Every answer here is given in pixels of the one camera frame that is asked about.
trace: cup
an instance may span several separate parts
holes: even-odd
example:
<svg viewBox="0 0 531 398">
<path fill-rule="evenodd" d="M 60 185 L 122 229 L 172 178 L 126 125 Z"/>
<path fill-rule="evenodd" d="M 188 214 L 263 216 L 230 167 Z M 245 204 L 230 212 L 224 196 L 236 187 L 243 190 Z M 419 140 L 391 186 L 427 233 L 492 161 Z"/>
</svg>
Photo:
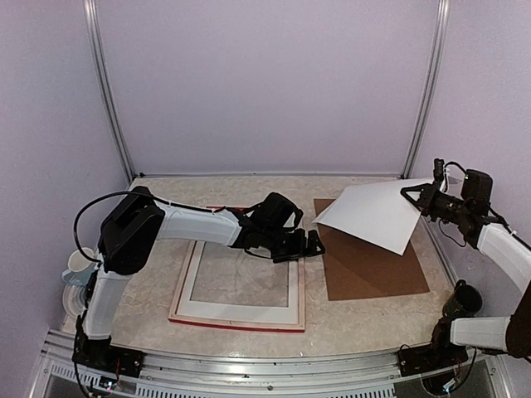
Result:
<svg viewBox="0 0 531 398">
<path fill-rule="evenodd" d="M 455 284 L 454 293 L 446 301 L 442 314 L 448 318 L 471 318 L 483 307 L 480 292 L 463 279 Z"/>
<path fill-rule="evenodd" d="M 84 247 L 83 251 L 89 256 L 94 257 L 94 251 Z M 74 286 L 85 286 L 94 272 L 96 263 L 83 257 L 79 250 L 76 250 L 68 258 L 68 269 L 63 271 L 61 277 L 66 284 Z"/>
</svg>

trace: white board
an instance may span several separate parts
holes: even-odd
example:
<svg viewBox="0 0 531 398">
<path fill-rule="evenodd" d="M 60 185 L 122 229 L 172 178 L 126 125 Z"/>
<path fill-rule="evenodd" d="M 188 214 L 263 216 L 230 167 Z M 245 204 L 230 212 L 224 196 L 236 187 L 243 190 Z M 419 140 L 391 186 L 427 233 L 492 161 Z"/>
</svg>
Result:
<svg viewBox="0 0 531 398">
<path fill-rule="evenodd" d="M 347 187 L 314 222 L 403 255 L 421 213 L 400 190 L 432 181 L 418 178 Z"/>
</svg>

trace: wall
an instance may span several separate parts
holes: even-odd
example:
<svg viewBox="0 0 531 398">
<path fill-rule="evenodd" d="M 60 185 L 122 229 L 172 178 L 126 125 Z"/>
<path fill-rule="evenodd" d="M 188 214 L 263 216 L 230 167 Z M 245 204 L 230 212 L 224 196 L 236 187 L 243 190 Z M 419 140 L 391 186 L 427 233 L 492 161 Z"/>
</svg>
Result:
<svg viewBox="0 0 531 398">
<path fill-rule="evenodd" d="M 430 174 L 437 157 L 489 173 L 493 208 L 531 241 L 530 153 L 531 2 L 455 0 L 415 175 Z M 438 235 L 459 277 L 484 295 L 482 313 L 511 314 L 520 294 L 509 278 L 478 252 Z M 518 396 L 529 397 L 531 366 L 506 363 Z"/>
<path fill-rule="evenodd" d="M 437 0 L 98 2 L 138 172 L 402 172 Z"/>
<path fill-rule="evenodd" d="M 19 397 L 48 328 L 64 316 L 60 272 L 75 249 L 74 216 L 125 180 L 82 1 L 0 3 L 0 395 Z M 86 245 L 106 210 L 83 219 Z"/>
</svg>

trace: brown cardboard backing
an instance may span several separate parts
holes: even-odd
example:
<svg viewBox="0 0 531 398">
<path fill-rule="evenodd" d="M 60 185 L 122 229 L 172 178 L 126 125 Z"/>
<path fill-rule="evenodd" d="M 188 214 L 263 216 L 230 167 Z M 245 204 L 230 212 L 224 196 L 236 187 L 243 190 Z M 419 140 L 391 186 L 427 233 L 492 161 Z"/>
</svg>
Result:
<svg viewBox="0 0 531 398">
<path fill-rule="evenodd" d="M 314 199 L 315 213 L 333 199 Z M 324 276 L 329 300 L 374 299 L 428 293 L 430 288 L 411 242 L 404 255 L 319 224 L 326 248 Z"/>
</svg>

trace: metal pole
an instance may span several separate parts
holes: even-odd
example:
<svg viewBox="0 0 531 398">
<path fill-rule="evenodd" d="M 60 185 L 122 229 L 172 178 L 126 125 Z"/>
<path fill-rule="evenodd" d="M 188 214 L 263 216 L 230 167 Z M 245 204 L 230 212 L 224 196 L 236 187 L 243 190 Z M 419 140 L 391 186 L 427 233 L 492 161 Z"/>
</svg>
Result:
<svg viewBox="0 0 531 398">
<path fill-rule="evenodd" d="M 421 107 L 415 122 L 415 132 L 409 151 L 407 153 L 406 164 L 402 171 L 402 178 L 409 178 L 412 175 L 413 166 L 417 160 L 418 150 L 421 146 L 422 136 L 426 129 L 426 122 L 430 113 L 431 102 L 435 93 L 437 75 L 441 64 L 442 50 L 445 44 L 446 28 L 448 26 L 448 13 L 450 11 L 450 0 L 439 0 L 439 11 L 433 45 L 431 46 L 430 65 L 426 77 L 426 84 L 422 91 Z"/>
<path fill-rule="evenodd" d="M 127 145 L 125 144 L 122 129 L 119 126 L 118 114 L 114 106 L 113 95 L 110 89 L 109 77 L 105 69 L 105 58 L 103 46 L 101 45 L 100 26 L 98 25 L 98 12 L 95 0 L 83 0 L 85 6 L 86 23 L 89 30 L 90 44 L 92 47 L 92 56 L 96 66 L 96 74 L 100 83 L 101 96 L 109 118 L 110 131 L 113 136 L 116 150 L 118 151 L 119 160 L 124 169 L 125 176 L 129 183 L 134 180 L 135 172 Z"/>
</svg>

